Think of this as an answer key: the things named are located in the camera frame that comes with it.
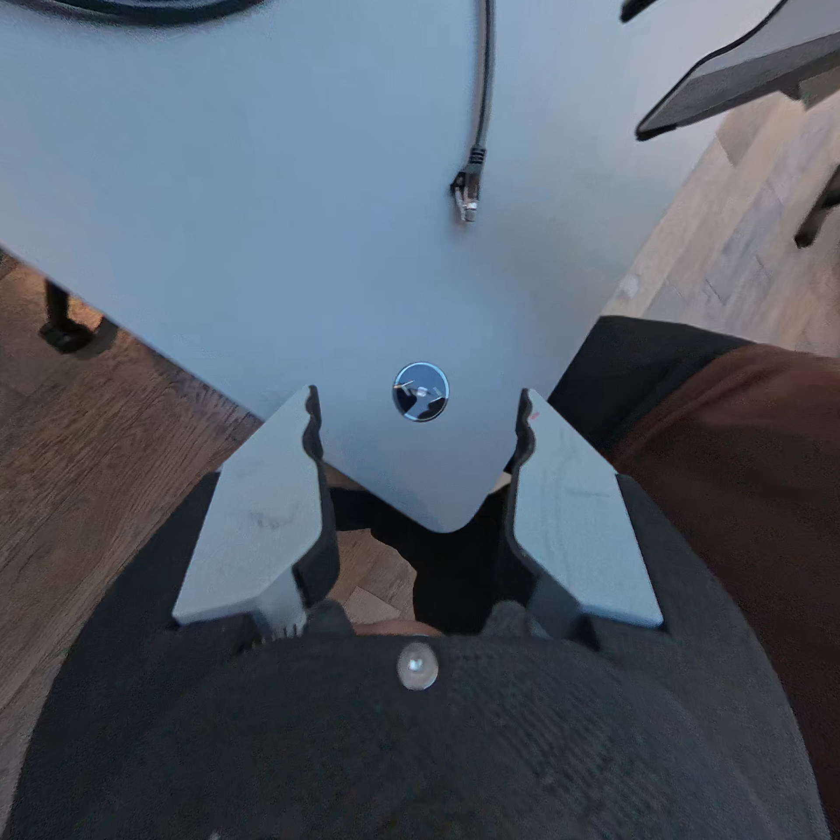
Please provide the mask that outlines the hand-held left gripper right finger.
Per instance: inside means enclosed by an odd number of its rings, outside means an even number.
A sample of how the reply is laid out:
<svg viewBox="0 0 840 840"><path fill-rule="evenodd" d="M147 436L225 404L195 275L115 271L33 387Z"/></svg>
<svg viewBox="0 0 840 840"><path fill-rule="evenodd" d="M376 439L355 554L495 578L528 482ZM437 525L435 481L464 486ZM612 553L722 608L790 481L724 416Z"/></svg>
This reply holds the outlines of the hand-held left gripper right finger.
<svg viewBox="0 0 840 840"><path fill-rule="evenodd" d="M538 392L521 392L504 517L511 597L548 637L585 619L659 629L664 616L614 468Z"/></svg>

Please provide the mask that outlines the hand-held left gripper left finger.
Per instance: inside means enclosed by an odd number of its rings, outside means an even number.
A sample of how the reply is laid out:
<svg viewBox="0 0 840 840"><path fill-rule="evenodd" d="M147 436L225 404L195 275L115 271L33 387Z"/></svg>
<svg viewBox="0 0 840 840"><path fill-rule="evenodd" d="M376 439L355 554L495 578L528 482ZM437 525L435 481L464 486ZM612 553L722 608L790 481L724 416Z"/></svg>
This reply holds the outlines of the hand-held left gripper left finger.
<svg viewBox="0 0 840 840"><path fill-rule="evenodd" d="M172 617L249 616L262 637L299 637L340 573L322 462L319 392L290 396L227 460Z"/></svg>

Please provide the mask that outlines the black round desk button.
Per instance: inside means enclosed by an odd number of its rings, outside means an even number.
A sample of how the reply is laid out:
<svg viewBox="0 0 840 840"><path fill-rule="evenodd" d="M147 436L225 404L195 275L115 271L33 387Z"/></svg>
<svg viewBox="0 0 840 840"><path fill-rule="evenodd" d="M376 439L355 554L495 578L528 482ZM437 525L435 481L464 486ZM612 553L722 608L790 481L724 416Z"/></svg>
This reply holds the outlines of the black round desk button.
<svg viewBox="0 0 840 840"><path fill-rule="evenodd" d="M448 379L435 364L413 362L396 375L392 396L397 411L406 420L427 423L438 417L448 404Z"/></svg>

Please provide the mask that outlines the black desk leg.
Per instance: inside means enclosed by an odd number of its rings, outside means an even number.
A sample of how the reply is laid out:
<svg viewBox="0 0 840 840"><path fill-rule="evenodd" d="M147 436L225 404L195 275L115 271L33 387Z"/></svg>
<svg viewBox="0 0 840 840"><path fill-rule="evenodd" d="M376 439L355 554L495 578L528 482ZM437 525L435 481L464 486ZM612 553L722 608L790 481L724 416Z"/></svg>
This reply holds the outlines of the black desk leg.
<svg viewBox="0 0 840 840"><path fill-rule="evenodd" d="M71 295L50 279L45 280L46 321L39 335L48 346L62 355L91 357L102 352L110 340L106 319L95 329L70 316Z"/></svg>

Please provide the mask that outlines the person's dark trousered leg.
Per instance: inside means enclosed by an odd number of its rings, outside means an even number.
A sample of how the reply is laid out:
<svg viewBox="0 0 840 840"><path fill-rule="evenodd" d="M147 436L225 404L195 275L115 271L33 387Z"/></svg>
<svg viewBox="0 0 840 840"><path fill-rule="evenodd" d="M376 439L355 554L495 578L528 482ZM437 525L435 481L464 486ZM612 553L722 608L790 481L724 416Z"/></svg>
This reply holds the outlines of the person's dark trousered leg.
<svg viewBox="0 0 840 840"><path fill-rule="evenodd" d="M358 636L485 635L534 638L521 605L502 594L497 552L508 488L489 494L476 515L454 532L433 532L365 490L332 488L338 531L369 529L415 570L415 619L352 623Z"/></svg>
<svg viewBox="0 0 840 840"><path fill-rule="evenodd" d="M752 341L683 323L600 317L548 403L610 458L635 426L688 380Z"/></svg>

